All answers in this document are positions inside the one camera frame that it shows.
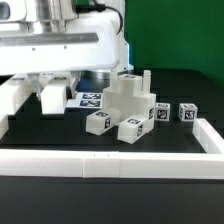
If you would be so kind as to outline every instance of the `black mat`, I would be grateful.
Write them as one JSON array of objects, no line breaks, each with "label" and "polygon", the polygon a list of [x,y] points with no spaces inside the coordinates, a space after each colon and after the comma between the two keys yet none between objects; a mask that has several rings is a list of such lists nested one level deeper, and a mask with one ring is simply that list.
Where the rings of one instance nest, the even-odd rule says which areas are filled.
[{"label": "black mat", "polygon": [[[83,77],[78,91],[102,92],[108,80]],[[194,103],[198,117],[206,118],[224,135],[224,91],[199,72],[189,70],[153,70],[152,90],[157,102],[171,103],[170,122],[155,122],[155,128],[135,144],[117,140],[118,128],[102,136],[86,133],[86,116],[94,110],[66,109],[64,115],[42,115],[41,105],[33,94],[17,112],[9,117],[9,131],[0,148],[97,150],[120,152],[203,153],[192,135],[192,123],[178,118],[179,103]]]}]

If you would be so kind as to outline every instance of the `green wall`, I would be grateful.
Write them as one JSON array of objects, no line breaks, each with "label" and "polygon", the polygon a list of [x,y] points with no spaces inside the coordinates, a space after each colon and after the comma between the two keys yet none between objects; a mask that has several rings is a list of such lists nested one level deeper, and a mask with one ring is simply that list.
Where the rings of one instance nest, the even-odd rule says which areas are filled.
[{"label": "green wall", "polygon": [[224,0],[126,0],[125,22],[135,67],[194,69],[224,87]]}]

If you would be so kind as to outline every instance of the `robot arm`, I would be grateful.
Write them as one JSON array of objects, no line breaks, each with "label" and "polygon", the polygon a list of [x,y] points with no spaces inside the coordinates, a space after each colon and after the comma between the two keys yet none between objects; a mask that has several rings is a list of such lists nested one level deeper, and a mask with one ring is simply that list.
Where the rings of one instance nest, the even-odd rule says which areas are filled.
[{"label": "robot arm", "polygon": [[0,75],[110,69],[119,63],[116,12],[77,18],[71,0],[4,0],[0,8]]}]

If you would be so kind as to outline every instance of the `white stacked blocks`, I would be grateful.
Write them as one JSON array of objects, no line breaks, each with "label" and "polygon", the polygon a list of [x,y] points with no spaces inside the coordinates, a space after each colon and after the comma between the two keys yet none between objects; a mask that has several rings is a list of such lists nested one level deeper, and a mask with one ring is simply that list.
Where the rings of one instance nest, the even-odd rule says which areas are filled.
[{"label": "white stacked blocks", "polygon": [[57,73],[41,93],[43,114],[64,114],[70,87],[70,73]]},{"label": "white stacked blocks", "polygon": [[[110,87],[103,91],[103,108],[87,117],[86,131],[101,135],[116,125],[119,126],[118,139],[131,144],[151,131],[156,95],[150,93],[150,84],[150,71],[145,71],[143,78],[127,74],[117,76],[112,71]],[[106,127],[109,118],[110,127]]]},{"label": "white stacked blocks", "polygon": [[179,118],[184,122],[192,122],[197,118],[198,108],[194,104],[181,103],[179,107]]},{"label": "white stacked blocks", "polygon": [[170,120],[170,104],[156,103],[155,120],[169,121]]},{"label": "white stacked blocks", "polygon": [[34,92],[27,74],[15,75],[0,86],[0,114],[15,115]]}]

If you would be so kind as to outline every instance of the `white block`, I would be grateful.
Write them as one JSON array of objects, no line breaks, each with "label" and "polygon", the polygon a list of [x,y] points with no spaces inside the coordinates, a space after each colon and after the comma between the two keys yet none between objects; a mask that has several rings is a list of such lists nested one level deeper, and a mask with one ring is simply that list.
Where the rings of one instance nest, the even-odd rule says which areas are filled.
[{"label": "white block", "polygon": [[224,179],[224,157],[195,153],[120,153],[120,178]]},{"label": "white block", "polygon": [[27,75],[15,75],[0,86],[0,113],[15,115],[34,92]]},{"label": "white block", "polygon": [[83,152],[0,150],[0,175],[82,177]]},{"label": "white block", "polygon": [[119,153],[95,152],[83,159],[83,177],[119,178]]},{"label": "white block", "polygon": [[86,131],[95,135],[102,135],[116,125],[120,119],[120,111],[115,108],[99,110],[86,119]]},{"label": "white block", "polygon": [[70,73],[56,73],[41,93],[43,114],[64,114],[67,105],[66,88],[70,84]]},{"label": "white block", "polygon": [[206,119],[196,119],[193,135],[209,154],[224,154],[224,140]]},{"label": "white block", "polygon": [[9,129],[8,116],[0,115],[0,140]]},{"label": "white block", "polygon": [[133,144],[149,131],[148,119],[141,115],[133,115],[119,124],[117,139]]},{"label": "white block", "polygon": [[192,122],[197,118],[198,108],[192,103],[181,103],[179,118],[184,122]]},{"label": "white block", "polygon": [[155,120],[157,121],[170,120],[170,104],[169,103],[156,103]]},{"label": "white block", "polygon": [[95,135],[102,135],[113,126],[111,113],[97,111],[86,119],[86,131]]}]

